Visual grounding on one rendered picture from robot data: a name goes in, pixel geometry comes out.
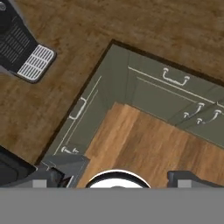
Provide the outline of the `grey cupboard door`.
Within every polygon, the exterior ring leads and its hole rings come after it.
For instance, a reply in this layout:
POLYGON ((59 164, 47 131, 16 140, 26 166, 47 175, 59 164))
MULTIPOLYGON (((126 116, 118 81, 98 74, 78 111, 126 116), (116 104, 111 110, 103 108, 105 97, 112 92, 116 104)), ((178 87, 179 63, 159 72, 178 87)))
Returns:
POLYGON ((184 112, 192 113, 199 102, 205 103, 203 109, 212 105, 201 97, 134 75, 129 77, 129 96, 132 106, 172 125, 189 119, 183 118, 184 112))
POLYGON ((178 123, 177 127, 224 149, 224 107, 218 103, 209 105, 193 117, 178 123), (220 109, 222 114, 214 121, 200 125, 196 123, 199 117, 209 117, 216 109, 220 109))
POLYGON ((97 87, 66 141, 70 151, 76 148, 78 154, 85 153, 112 104, 110 91, 103 85, 97 87))

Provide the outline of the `grey drawer front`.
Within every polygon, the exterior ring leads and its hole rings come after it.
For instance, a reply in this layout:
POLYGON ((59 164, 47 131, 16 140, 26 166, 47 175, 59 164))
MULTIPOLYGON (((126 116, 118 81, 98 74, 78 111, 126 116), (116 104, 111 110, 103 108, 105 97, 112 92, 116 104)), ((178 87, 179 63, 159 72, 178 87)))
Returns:
POLYGON ((153 54, 129 52, 129 69, 224 107, 224 81, 153 54))
POLYGON ((79 100, 69 111, 46 155, 85 153, 105 116, 101 84, 102 75, 95 72, 79 100))

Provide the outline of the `round white and black object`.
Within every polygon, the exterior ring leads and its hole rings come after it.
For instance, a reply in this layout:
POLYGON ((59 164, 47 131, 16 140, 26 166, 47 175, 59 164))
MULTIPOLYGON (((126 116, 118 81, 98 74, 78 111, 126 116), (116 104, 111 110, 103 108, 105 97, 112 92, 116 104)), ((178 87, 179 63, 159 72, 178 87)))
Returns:
POLYGON ((146 180, 132 171, 112 169, 99 172, 93 176, 86 188, 150 188, 146 180))

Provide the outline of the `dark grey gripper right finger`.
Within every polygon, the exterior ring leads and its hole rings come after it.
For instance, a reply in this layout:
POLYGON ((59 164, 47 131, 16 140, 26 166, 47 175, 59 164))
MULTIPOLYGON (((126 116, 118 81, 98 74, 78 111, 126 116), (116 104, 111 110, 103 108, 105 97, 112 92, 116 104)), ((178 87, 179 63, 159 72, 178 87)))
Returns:
POLYGON ((167 186, 170 188, 224 188, 224 185, 201 179, 191 171, 168 171, 167 179, 167 186))

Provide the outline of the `black coffee machine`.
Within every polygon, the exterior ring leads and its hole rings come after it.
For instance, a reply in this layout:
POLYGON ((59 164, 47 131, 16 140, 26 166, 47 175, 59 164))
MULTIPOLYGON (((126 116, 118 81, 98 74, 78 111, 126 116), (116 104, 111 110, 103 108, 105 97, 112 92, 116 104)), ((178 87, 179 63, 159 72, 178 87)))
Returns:
POLYGON ((13 0, 0 0, 0 73, 37 83, 56 56, 35 39, 13 0))

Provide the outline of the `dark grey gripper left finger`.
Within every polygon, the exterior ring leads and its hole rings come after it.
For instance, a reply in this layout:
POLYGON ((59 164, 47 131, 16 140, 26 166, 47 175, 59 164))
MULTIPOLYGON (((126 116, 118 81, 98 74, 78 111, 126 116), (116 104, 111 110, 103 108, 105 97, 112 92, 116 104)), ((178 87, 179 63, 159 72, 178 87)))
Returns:
POLYGON ((55 168, 47 171, 35 171, 26 178, 0 185, 0 188, 57 188, 65 174, 55 168))

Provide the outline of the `black and grey stove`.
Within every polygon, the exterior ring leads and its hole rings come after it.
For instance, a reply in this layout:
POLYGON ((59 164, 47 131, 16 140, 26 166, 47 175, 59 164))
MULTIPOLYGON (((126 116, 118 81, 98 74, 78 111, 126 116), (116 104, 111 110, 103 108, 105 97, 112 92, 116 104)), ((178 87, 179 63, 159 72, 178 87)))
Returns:
POLYGON ((46 155, 38 165, 33 165, 0 146, 0 186, 24 179, 37 171, 55 168, 65 174, 57 188, 76 187, 87 168, 89 159, 84 155, 46 155))

